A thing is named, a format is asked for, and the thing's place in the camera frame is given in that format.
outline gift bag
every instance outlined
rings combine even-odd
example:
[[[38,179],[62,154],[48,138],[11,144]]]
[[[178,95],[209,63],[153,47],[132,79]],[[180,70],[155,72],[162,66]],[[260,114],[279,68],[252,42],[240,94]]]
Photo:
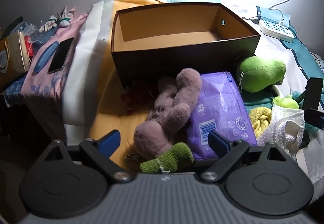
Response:
[[[29,58],[22,32],[15,32],[0,41],[0,92],[14,79],[28,71]]]

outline cardboard box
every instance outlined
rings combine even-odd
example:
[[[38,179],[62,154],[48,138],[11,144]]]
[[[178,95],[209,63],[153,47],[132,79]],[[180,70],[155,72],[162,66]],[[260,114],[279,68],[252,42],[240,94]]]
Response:
[[[4,86],[29,70],[25,39],[15,32],[0,41],[0,92]]]
[[[200,74],[231,71],[241,55],[254,54],[259,39],[222,4],[154,4],[116,12],[111,53],[125,87],[188,67]]]

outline plastic bag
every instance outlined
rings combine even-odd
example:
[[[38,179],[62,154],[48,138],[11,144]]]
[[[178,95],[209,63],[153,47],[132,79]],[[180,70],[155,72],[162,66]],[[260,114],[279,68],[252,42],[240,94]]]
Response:
[[[242,139],[257,146],[253,127],[231,74],[204,74],[201,79],[202,89],[187,131],[187,144],[195,160],[217,158],[208,145],[211,130],[231,141]]]

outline smartphone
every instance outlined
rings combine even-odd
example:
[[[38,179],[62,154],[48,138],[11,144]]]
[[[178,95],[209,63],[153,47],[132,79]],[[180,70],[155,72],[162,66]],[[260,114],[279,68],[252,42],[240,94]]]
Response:
[[[63,65],[70,50],[74,37],[62,41],[55,51],[50,67],[48,68],[48,74],[60,71],[63,69]]]
[[[318,109],[323,89],[322,78],[309,78],[306,84],[305,96],[302,109],[308,108]]]

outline white towel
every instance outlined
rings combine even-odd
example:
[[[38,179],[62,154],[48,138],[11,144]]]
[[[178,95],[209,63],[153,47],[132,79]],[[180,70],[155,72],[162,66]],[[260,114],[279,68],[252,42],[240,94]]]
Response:
[[[275,141],[296,161],[296,154],[303,139],[304,111],[274,105],[269,126],[257,138],[258,146]]]

